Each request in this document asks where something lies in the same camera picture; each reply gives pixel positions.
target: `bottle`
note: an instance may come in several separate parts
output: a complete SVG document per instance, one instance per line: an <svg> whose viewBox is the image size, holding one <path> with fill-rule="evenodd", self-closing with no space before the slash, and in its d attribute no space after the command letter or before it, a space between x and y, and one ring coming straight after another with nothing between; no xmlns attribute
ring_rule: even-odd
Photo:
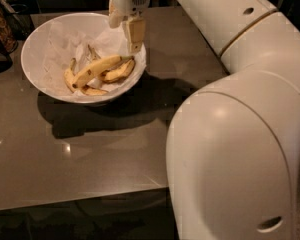
<svg viewBox="0 0 300 240"><path fill-rule="evenodd" d="M18 46L18 42L14 38L11 28L4 17L1 4L0 4L0 40L8 53L13 52Z"/></svg>

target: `white bowl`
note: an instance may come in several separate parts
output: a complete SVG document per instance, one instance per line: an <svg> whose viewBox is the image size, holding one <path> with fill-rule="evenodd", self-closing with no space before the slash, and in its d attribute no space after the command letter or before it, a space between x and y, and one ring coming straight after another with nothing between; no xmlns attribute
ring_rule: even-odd
<svg viewBox="0 0 300 240"><path fill-rule="evenodd" d="M134 54L132 74L120 84L101 86L109 92L102 96L72 93L63 80L70 59L76 57L79 70L88 63L87 44L101 57L128 55L122 27L111 29L108 16L97 13L72 13L39 26L27 38L21 52L21 65L28 80L41 92L61 101L79 104L105 104L133 87L146 68L146 51Z"/></svg>

